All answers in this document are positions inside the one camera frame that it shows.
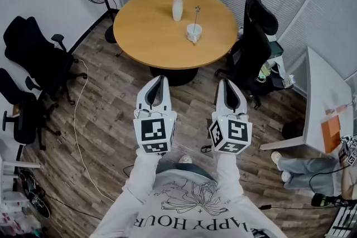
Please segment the white low shelf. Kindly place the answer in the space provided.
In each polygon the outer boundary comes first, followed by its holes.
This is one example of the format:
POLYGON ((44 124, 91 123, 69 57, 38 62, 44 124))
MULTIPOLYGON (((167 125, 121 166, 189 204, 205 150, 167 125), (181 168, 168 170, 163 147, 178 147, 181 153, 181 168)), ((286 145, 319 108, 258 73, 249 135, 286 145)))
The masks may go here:
POLYGON ((266 36, 271 48, 271 56, 264 63, 265 67, 270 71, 266 79, 271 83, 273 90, 291 89, 294 86, 295 78, 293 75, 286 73, 282 57, 284 49, 277 42, 275 35, 266 36))

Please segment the black high-back office chair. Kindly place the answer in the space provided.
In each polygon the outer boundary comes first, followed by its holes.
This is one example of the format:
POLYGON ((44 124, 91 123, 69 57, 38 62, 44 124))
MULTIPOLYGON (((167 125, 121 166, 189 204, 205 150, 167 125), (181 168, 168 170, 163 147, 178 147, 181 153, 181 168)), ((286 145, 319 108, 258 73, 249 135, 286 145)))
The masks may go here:
POLYGON ((278 31, 278 20, 261 0, 246 0, 243 35, 232 46, 226 57, 226 69, 217 69, 215 76, 225 74, 238 88, 249 93, 255 110, 261 106, 260 97, 273 91, 266 79, 270 71, 264 63, 271 56, 266 35, 278 31))

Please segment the person's dark trousers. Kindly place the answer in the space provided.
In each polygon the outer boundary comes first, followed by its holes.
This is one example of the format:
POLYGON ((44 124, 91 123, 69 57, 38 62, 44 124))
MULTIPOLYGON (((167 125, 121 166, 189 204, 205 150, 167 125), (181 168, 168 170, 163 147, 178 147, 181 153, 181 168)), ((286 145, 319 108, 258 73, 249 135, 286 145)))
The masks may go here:
POLYGON ((193 164, 193 163, 173 163, 173 164, 168 164, 165 167, 162 167, 162 171, 170 170, 170 169, 177 169, 181 171, 188 171, 192 173, 199 174, 201 176, 204 176, 210 180, 215 180, 206 170, 203 168, 193 164))

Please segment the round wooden table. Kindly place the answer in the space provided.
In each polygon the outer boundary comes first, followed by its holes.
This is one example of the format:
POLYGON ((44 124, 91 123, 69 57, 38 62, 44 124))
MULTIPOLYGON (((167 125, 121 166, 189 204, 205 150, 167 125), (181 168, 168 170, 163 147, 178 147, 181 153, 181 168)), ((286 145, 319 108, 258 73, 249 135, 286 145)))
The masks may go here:
POLYGON ((231 49, 238 35, 234 13, 220 0, 183 0, 181 21, 172 17, 173 0, 130 0, 118 12, 113 33, 132 59, 149 66, 153 76, 164 75, 171 86, 192 81, 199 68, 210 65, 231 49), (195 22, 202 34, 197 44, 186 38, 195 22))

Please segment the black round case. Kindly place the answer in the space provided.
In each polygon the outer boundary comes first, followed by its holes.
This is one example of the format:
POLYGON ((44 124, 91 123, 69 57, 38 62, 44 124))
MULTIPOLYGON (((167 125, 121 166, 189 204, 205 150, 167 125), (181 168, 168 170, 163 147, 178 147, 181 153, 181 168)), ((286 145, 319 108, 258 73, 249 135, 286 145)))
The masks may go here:
POLYGON ((45 191, 35 180, 33 174, 25 169, 20 169, 22 189, 31 205, 44 218, 50 218, 50 208, 45 201, 45 191))

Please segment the person's right forearm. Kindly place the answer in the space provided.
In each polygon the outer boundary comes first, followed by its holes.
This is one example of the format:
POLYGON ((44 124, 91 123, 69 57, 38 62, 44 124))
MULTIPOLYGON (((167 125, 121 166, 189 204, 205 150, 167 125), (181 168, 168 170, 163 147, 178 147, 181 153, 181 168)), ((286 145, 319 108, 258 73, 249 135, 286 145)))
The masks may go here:
POLYGON ((240 185, 240 173, 237 158, 233 153, 214 152, 217 173, 217 188, 224 202, 246 203, 249 198, 240 185))

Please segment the white metal rack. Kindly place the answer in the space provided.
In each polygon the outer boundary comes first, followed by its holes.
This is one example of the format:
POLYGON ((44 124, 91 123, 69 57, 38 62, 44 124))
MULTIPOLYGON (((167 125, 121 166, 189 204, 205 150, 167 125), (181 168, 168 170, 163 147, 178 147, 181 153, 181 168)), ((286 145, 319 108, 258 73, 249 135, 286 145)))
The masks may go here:
POLYGON ((18 177, 15 168, 40 168, 41 164, 17 161, 17 153, 22 147, 11 140, 8 144, 0 138, 0 204, 22 202, 22 195, 12 191, 13 180, 18 177))

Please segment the person's white printed sweatshirt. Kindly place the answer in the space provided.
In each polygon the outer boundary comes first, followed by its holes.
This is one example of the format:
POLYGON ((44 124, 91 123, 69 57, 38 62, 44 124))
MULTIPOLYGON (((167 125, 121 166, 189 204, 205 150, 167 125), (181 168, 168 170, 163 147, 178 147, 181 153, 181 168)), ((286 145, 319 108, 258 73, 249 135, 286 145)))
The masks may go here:
POLYGON ((156 173, 143 205, 120 195, 90 238, 287 238, 250 200, 224 202, 217 181, 170 169, 156 173))

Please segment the white mug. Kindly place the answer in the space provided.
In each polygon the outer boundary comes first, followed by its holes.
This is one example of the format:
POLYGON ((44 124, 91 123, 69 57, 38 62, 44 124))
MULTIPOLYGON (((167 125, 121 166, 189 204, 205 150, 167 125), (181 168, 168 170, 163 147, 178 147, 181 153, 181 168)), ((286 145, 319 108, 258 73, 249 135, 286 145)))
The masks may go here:
POLYGON ((192 23, 186 27, 186 38, 194 45, 197 44, 202 34, 202 27, 198 24, 192 23))

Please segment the black round stool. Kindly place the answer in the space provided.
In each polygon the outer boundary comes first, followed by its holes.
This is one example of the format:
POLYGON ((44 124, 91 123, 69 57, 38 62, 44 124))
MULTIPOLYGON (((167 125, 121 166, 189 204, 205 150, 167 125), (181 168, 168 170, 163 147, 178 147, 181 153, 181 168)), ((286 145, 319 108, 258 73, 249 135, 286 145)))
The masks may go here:
POLYGON ((303 136, 304 127, 305 127, 305 120, 301 118, 296 119, 283 126, 282 136, 284 139, 292 139, 292 138, 303 136))

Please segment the pile of assorted clutter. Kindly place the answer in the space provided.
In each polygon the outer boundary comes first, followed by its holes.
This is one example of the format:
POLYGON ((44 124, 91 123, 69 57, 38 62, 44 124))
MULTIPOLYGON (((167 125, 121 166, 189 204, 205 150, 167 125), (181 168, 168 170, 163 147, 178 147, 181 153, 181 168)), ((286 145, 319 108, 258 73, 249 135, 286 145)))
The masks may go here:
POLYGON ((23 236, 40 238, 41 223, 33 214, 24 213, 22 206, 0 205, 0 237, 23 236))

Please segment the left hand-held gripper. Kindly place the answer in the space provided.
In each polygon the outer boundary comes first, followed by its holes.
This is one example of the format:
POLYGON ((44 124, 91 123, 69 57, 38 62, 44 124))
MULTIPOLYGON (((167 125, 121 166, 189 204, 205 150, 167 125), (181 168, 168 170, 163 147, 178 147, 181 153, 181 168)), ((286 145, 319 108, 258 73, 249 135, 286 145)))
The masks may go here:
POLYGON ((134 130, 139 147, 147 154, 171 150, 177 113, 172 110, 167 77, 151 79, 137 94, 134 130))

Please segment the person's left forearm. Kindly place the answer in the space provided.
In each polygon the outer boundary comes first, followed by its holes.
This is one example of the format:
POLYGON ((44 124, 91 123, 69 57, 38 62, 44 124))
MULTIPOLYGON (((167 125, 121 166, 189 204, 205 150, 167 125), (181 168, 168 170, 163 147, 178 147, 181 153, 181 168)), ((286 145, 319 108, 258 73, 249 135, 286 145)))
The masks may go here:
POLYGON ((157 165, 162 156, 157 153, 147 154, 141 148, 136 150, 136 155, 122 195, 134 205, 143 205, 153 190, 157 165))

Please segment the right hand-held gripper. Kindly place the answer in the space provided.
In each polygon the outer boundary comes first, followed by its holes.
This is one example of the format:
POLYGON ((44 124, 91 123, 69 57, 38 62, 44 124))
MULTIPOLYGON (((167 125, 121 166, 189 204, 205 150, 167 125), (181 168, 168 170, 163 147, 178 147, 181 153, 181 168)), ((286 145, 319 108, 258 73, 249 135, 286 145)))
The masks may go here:
POLYGON ((212 150, 239 154, 250 146, 253 125, 246 113, 247 101, 240 89, 228 79, 220 80, 216 89, 213 122, 209 127, 212 150))

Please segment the star-topped stirring stick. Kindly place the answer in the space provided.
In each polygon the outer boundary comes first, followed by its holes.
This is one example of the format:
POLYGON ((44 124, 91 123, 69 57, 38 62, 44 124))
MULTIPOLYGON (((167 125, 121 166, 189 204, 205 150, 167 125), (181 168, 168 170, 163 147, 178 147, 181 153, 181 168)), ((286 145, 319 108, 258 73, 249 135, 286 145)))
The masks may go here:
POLYGON ((201 31, 202 31, 201 26, 197 23, 197 18, 198 18, 200 10, 201 10, 200 6, 195 7, 196 15, 195 15, 195 22, 193 24, 193 30, 192 30, 193 34, 201 33, 201 31))

